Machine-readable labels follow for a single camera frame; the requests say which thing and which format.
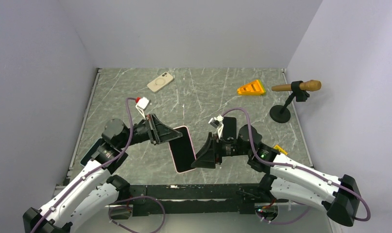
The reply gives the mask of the black phone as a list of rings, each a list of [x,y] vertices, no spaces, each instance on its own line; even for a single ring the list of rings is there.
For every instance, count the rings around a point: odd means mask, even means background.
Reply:
[[[223,118],[222,138],[224,140],[233,140],[237,137],[237,119],[235,117],[225,116]]]

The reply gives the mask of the beige phone case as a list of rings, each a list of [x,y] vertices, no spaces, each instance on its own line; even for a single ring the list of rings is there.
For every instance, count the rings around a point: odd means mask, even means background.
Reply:
[[[168,72],[164,72],[161,75],[159,75],[157,78],[154,80],[150,81],[147,84],[147,87],[154,93],[157,93],[160,91],[162,88],[164,88],[166,85],[170,84],[174,80],[174,77],[169,74]]]

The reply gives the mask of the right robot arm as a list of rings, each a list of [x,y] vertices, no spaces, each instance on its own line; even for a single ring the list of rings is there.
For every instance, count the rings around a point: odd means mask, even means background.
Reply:
[[[285,199],[325,211],[334,222],[352,227],[357,219],[360,191],[356,180],[347,174],[341,178],[307,167],[261,141],[254,127],[244,125],[237,138],[218,137],[209,133],[206,143],[196,154],[193,168],[212,168],[223,157],[247,155],[247,164],[263,172],[256,198],[268,202]]]

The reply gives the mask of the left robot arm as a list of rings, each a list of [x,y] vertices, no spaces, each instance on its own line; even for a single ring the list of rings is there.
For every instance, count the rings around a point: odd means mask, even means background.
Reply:
[[[158,145],[182,136],[154,114],[131,127],[118,118],[109,120],[83,170],[52,200],[24,213],[25,232],[73,233],[105,206],[125,203],[130,184],[114,172],[127,158],[127,147],[145,141]]]

